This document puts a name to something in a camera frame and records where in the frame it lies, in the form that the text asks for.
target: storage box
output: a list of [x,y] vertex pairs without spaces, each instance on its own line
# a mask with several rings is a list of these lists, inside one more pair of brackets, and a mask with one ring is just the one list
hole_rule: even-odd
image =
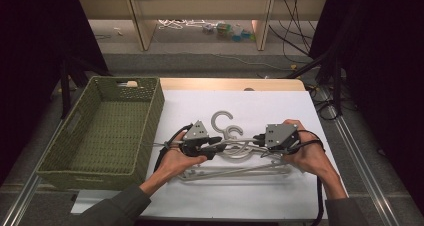
[[142,183],[164,101],[158,78],[92,77],[37,174],[59,189]]

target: sleeve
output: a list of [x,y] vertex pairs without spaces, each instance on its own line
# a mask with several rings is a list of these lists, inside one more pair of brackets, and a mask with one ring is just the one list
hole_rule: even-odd
[[72,225],[134,225],[151,200],[138,185],[104,199],[78,216]]
[[369,225],[354,199],[326,200],[328,223],[330,226],[367,226]]

